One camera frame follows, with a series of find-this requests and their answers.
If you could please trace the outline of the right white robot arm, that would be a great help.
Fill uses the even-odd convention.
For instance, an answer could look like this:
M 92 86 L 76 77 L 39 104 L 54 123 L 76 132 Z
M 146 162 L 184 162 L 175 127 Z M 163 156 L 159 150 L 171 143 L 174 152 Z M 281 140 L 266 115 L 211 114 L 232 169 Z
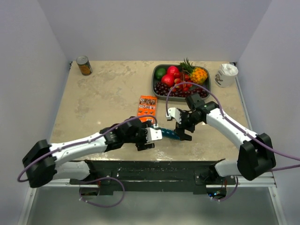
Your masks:
M 185 132 L 194 132 L 196 125 L 203 122 L 223 134 L 239 151 L 237 160 L 221 159 L 209 166 L 205 174 L 209 182 L 220 184 L 231 175 L 252 181 L 276 166 L 267 134 L 259 135 L 242 126 L 225 114 L 220 105 L 214 101 L 205 103 L 199 94 L 190 95 L 185 101 L 188 111 L 175 107 L 166 110 L 166 118 L 176 120 L 174 132 L 180 140 L 191 141 L 192 137 Z

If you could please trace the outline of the teal weekly pill organizer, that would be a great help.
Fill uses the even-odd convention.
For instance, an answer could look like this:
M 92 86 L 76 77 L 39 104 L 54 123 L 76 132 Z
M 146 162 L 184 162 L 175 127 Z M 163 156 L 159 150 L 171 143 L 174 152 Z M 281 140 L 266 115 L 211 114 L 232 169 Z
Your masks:
M 173 140 L 180 140 L 178 135 L 173 130 L 162 128 L 162 127 L 160 128 L 160 130 L 163 137 L 173 139 Z

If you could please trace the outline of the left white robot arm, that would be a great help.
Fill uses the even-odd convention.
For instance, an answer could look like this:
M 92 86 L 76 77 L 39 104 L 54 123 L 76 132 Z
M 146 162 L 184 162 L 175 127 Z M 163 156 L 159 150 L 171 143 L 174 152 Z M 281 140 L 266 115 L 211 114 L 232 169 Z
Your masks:
M 22 159 L 26 181 L 31 188 L 39 188 L 52 180 L 61 179 L 69 162 L 90 154 L 119 149 L 125 143 L 135 144 L 138 151 L 154 148 L 162 133 L 149 121 L 131 118 L 93 135 L 69 142 L 48 143 L 40 140 Z

